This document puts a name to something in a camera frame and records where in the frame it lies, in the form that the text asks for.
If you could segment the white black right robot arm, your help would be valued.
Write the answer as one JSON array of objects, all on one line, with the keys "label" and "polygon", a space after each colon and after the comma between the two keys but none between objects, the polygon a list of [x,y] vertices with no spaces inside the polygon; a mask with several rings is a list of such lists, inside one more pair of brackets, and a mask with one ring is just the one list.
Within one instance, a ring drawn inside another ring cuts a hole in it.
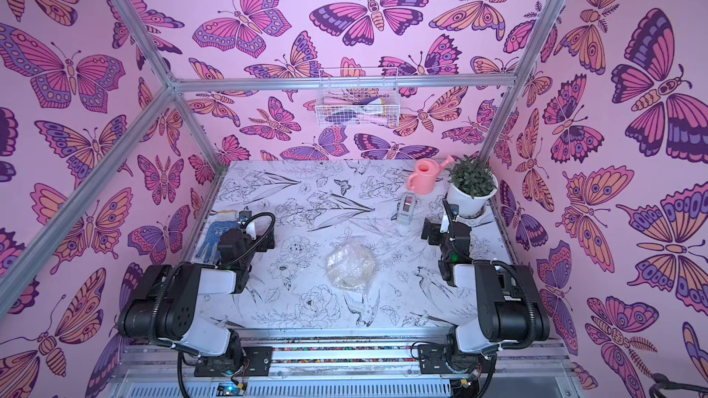
[{"label": "white black right robot arm", "polygon": [[444,201],[442,221],[424,222],[421,237],[440,248],[442,280],[476,294],[477,317],[454,325],[443,345],[418,346],[420,368],[472,373],[503,350],[522,350],[551,336],[551,321],[528,267],[471,257],[471,227]]}]

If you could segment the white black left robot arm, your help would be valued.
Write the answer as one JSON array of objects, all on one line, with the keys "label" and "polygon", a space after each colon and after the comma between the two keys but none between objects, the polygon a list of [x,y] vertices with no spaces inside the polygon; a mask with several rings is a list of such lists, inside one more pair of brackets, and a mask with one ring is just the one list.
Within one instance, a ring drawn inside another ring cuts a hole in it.
[{"label": "white black left robot arm", "polygon": [[232,370],[241,367],[245,351],[239,335],[199,316],[197,302],[243,293],[254,256],[275,247],[275,224],[270,212],[243,211],[236,225],[219,235],[215,265],[151,265],[121,309],[118,334]]}]

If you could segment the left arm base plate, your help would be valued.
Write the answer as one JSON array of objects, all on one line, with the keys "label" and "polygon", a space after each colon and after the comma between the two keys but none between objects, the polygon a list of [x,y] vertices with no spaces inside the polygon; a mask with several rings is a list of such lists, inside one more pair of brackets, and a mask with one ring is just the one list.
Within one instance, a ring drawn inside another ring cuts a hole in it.
[{"label": "left arm base plate", "polygon": [[218,357],[201,357],[197,361],[194,375],[206,377],[267,377],[272,366],[273,346],[247,346],[229,349]]}]

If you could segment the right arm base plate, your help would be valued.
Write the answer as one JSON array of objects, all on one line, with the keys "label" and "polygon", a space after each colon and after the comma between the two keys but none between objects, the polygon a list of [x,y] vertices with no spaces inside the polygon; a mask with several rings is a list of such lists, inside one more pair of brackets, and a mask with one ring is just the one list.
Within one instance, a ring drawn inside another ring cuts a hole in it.
[{"label": "right arm base plate", "polygon": [[432,342],[415,342],[409,353],[425,375],[466,375],[478,377],[490,368],[491,357],[458,352],[453,346]]}]

